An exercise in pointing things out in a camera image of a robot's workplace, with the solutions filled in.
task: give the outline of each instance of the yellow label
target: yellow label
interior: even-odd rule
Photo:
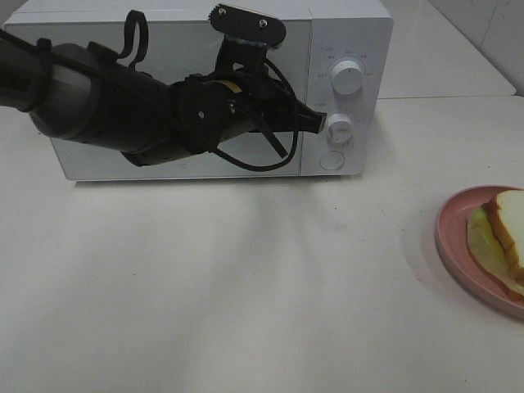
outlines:
[[[229,90],[231,90],[233,93],[242,93],[242,89],[237,84],[234,84],[230,80],[221,79],[221,80],[215,80],[217,84],[223,84],[224,86],[228,87]]]

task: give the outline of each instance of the white knob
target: white knob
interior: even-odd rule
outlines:
[[[344,60],[336,63],[331,71],[331,82],[335,91],[349,96],[362,87],[364,70],[355,60]]]
[[[327,140],[330,143],[345,143],[353,137],[353,128],[353,122],[348,115],[331,115],[327,118]]]

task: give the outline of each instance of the bread slice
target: bread slice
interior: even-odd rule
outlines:
[[[520,282],[524,279],[524,191],[501,192],[483,207],[504,248],[509,275]]]

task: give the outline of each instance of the white tile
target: white tile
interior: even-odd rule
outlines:
[[[382,2],[395,25],[380,98],[515,93],[515,88],[427,0]]]
[[[476,47],[486,35],[497,0],[431,0]]]
[[[524,93],[524,2],[500,0],[482,51]]]

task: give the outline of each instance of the cable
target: cable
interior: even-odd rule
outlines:
[[[43,52],[43,50],[40,49],[39,47],[36,47],[32,45],[31,43],[24,41],[23,39],[17,38],[16,36],[8,33],[7,31],[3,29],[0,29],[0,38],[30,53],[41,55],[41,53]],[[291,143],[291,150],[285,160],[277,164],[273,164],[273,165],[258,166],[258,165],[247,164],[243,161],[237,160],[236,158],[234,158],[233,156],[230,156],[225,151],[222,151],[218,149],[217,147],[212,147],[211,145],[208,145],[208,143],[202,140],[201,138],[195,135],[191,135],[184,129],[182,124],[178,120],[176,120],[170,113],[164,111],[153,101],[150,101],[149,99],[145,98],[144,96],[134,92],[132,89],[128,88],[126,85],[119,84],[118,82],[115,82],[113,79],[108,78],[99,70],[92,68],[88,65],[85,65],[83,63],[80,63],[78,61],[75,61],[73,59],[70,59],[69,57],[59,55],[54,52],[46,52],[46,53],[49,56],[49,59],[53,60],[55,63],[61,66],[66,66],[72,70],[76,70],[83,74],[98,78],[101,81],[111,84],[112,86],[118,88],[120,91],[128,94],[129,96],[140,101],[141,103],[149,106],[150,109],[154,110],[158,115],[160,115],[168,123],[170,123],[172,127],[174,127],[175,133],[178,133],[183,138],[192,140],[196,145],[202,148],[205,148],[208,152],[216,154],[220,158],[226,160],[230,164],[233,164],[239,168],[250,170],[252,172],[269,172],[271,170],[276,170],[276,169],[282,168],[283,166],[286,166],[293,160],[296,154],[296,149],[298,147],[298,137],[300,133],[299,111],[298,111],[298,105],[296,103],[296,95],[295,95],[295,92],[293,91],[293,88],[287,81],[286,77],[277,68],[277,66],[274,63],[272,63],[269,59],[264,60],[265,64],[267,64],[268,67],[277,75],[277,77],[280,78],[281,82],[283,83],[284,87],[286,88],[287,93],[291,99],[292,110],[293,110],[293,140]]]

